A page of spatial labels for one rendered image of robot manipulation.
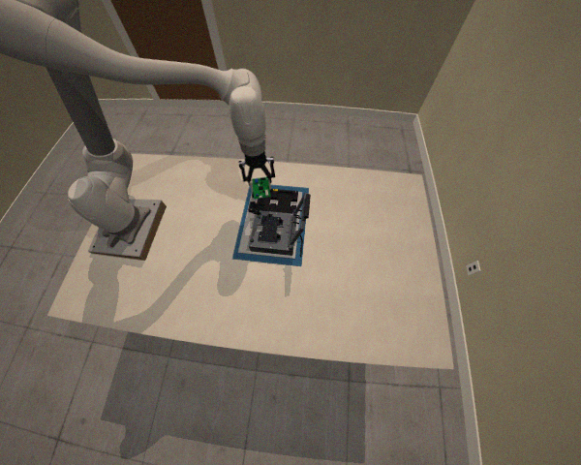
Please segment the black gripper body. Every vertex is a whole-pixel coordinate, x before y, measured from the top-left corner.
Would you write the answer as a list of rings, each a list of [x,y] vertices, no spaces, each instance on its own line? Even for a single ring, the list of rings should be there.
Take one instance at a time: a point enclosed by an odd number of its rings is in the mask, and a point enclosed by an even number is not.
[[[245,155],[245,164],[247,166],[249,166],[249,167],[251,167],[252,164],[255,164],[254,169],[260,169],[258,162],[260,162],[262,160],[261,163],[264,166],[264,164],[267,162],[267,159],[266,158],[267,157],[265,156],[265,151],[263,153],[261,153],[259,156],[253,156],[253,157],[251,157],[251,156]]]

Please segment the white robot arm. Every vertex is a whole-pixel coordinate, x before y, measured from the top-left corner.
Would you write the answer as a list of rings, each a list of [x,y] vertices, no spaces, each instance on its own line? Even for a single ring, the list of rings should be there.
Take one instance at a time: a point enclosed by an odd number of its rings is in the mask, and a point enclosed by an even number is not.
[[[265,150],[265,111],[260,83],[249,70],[220,71],[119,53],[81,33],[78,6],[78,0],[0,0],[0,53],[46,67],[85,144],[88,175],[72,184],[69,203],[104,230],[107,246],[113,248],[119,240],[133,244],[151,210],[129,203],[133,157],[112,138],[90,76],[213,88],[229,104],[241,151],[251,157]]]

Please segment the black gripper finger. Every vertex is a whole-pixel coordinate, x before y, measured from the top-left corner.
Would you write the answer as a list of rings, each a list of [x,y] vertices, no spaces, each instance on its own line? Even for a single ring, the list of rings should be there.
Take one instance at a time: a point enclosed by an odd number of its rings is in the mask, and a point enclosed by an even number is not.
[[[238,161],[238,164],[239,164],[239,167],[240,167],[241,172],[242,172],[243,181],[244,182],[248,181],[249,186],[251,186],[252,192],[254,192],[254,190],[253,190],[253,184],[252,184],[252,175],[253,175],[253,171],[254,171],[255,164],[252,164],[251,168],[249,169],[250,175],[248,173],[248,176],[246,176],[245,170],[243,170],[244,167],[245,167],[245,165],[246,165],[245,164],[245,161],[243,161],[243,162],[242,161]]]
[[[272,177],[275,178],[275,171],[274,171],[274,167],[273,167],[274,158],[273,158],[273,156],[271,156],[270,158],[266,158],[266,159],[267,159],[267,162],[270,165],[270,168],[271,168],[271,172],[272,173],[270,173],[269,170],[267,169],[267,167],[265,165],[263,166],[261,162],[259,162],[259,166],[263,170],[263,172],[265,173],[265,175],[267,176],[268,183],[269,183],[269,189],[271,190],[271,184],[270,184],[270,183],[272,183],[271,178]]]

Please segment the green circuit board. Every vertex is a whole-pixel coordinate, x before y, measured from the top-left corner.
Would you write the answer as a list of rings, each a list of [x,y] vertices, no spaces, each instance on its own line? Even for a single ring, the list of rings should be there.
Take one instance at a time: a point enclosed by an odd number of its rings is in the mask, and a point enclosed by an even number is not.
[[[254,199],[271,197],[267,177],[254,178],[252,179],[252,181],[253,181]]]

